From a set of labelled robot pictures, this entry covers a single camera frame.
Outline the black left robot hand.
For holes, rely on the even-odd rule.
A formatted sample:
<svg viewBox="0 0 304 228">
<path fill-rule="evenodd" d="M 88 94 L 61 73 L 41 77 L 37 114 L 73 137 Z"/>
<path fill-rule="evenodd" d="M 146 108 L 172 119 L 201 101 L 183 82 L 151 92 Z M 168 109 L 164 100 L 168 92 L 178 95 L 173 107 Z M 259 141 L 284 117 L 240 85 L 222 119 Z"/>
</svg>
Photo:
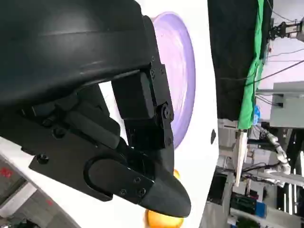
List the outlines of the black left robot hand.
<svg viewBox="0 0 304 228">
<path fill-rule="evenodd" d="M 1 1 L 0 135 L 34 156 L 32 170 L 185 218 L 173 119 L 155 30 L 136 1 Z"/>
</svg>

